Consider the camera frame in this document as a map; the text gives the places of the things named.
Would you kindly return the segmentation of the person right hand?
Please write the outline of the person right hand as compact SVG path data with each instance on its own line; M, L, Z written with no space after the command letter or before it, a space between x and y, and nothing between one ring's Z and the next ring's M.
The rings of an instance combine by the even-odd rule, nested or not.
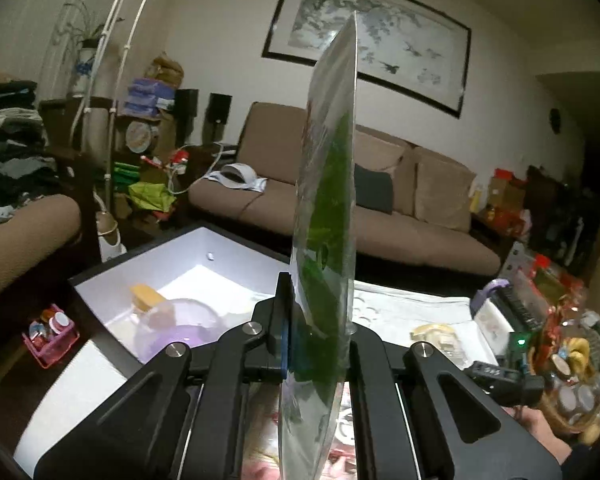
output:
M503 408L509 416L516 419L517 422L528 430L528 433L535 437L554 459L561 465L565 463L571 454L570 446L563 440L554 435L550 424L543 413L528 406L515 406L514 408Z

